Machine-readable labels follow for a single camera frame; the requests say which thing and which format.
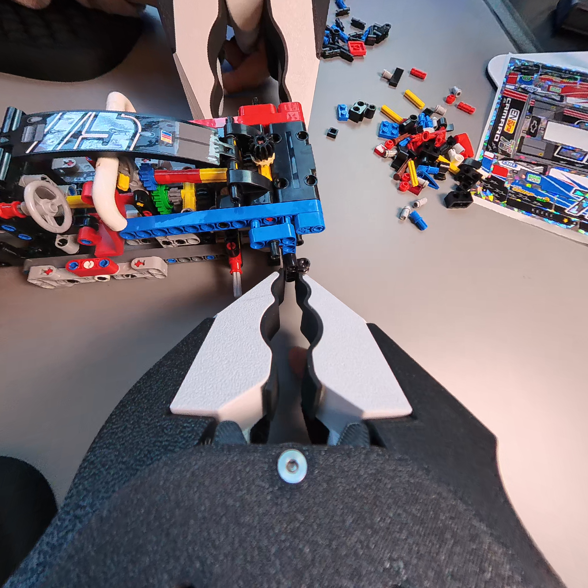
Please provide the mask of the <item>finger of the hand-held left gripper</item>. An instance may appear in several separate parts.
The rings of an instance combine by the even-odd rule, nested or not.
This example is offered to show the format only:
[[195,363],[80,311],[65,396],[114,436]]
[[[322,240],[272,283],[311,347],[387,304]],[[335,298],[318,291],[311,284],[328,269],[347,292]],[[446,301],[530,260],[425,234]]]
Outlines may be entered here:
[[193,118],[218,117],[224,99],[219,54],[226,39],[226,3],[158,1],[158,12]]
[[312,105],[329,1],[265,1],[264,36],[281,102]]

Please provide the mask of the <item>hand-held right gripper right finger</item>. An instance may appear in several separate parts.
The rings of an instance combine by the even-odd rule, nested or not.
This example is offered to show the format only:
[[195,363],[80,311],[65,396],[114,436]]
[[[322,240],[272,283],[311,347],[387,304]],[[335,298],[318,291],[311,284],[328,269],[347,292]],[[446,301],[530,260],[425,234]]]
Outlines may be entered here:
[[308,276],[296,282],[309,343],[302,408],[336,443],[350,423],[406,417],[412,407],[366,321]]

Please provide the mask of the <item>pile of mixed lego pieces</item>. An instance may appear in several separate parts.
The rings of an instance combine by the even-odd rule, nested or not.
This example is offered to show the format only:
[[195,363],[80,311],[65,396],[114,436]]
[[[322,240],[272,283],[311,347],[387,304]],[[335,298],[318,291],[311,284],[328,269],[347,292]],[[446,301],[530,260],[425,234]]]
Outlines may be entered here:
[[483,170],[482,161],[473,157],[473,148],[467,134],[453,134],[454,126],[447,120],[447,107],[461,95],[457,87],[445,97],[445,103],[434,107],[426,105],[415,92],[403,91],[403,97],[416,109],[415,114],[403,116],[387,105],[378,107],[365,100],[351,105],[339,104],[335,113],[338,122],[360,123],[372,119],[379,112],[378,143],[373,152],[390,161],[392,180],[398,192],[416,197],[398,213],[401,222],[409,221],[418,230],[428,228],[419,209],[428,202],[422,196],[426,188],[440,189],[440,182],[451,176],[454,189],[443,198],[446,209],[466,209],[473,203],[473,195],[481,188],[489,172]]

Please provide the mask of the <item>person's left hand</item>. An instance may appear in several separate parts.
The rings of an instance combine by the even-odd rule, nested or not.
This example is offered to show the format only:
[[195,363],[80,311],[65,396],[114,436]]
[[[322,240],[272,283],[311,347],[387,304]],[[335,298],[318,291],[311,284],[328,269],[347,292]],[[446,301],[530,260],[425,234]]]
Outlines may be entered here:
[[224,60],[230,69],[222,72],[222,86],[225,96],[251,91],[268,78],[279,78],[279,65],[275,49],[262,35],[254,40],[245,51],[239,44],[237,34],[225,40]]

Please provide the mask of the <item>black lego connector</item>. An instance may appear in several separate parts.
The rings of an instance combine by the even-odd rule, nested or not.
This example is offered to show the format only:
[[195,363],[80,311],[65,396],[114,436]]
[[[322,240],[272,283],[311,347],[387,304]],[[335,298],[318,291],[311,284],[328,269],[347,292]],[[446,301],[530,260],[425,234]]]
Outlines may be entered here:
[[297,258],[295,254],[283,254],[282,265],[286,282],[294,282],[300,275],[308,273],[311,263],[308,258]]

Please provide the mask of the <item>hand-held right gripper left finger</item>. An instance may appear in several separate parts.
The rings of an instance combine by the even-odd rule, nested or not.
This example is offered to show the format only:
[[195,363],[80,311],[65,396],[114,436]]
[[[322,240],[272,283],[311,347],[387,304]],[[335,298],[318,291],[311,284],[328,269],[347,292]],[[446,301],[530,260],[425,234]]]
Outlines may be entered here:
[[237,422],[271,419],[278,399],[270,342],[280,328],[283,271],[219,312],[170,405],[177,415]]

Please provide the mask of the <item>holographic sticker sheet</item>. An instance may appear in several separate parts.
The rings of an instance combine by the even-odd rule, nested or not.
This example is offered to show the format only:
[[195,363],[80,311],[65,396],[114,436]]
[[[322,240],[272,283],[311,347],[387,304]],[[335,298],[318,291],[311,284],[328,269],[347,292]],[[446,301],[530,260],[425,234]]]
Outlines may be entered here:
[[587,52],[507,54],[476,159],[476,203],[587,244]]

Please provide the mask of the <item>pile of black blue pins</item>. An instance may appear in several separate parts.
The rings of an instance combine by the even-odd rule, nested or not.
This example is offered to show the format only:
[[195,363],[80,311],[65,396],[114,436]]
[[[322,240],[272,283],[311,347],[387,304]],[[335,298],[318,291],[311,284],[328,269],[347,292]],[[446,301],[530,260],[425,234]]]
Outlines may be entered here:
[[368,24],[352,14],[348,1],[314,1],[315,44],[319,59],[353,62],[366,55],[369,47],[388,39],[390,22]]

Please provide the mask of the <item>lego car model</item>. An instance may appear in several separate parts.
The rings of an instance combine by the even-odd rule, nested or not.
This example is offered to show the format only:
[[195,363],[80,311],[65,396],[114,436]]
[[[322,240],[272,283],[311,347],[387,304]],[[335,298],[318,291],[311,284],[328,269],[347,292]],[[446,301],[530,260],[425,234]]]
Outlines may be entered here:
[[1,123],[1,267],[44,289],[220,260],[238,297],[243,245],[283,268],[324,230],[298,102],[186,121],[111,92],[105,109],[9,107]]

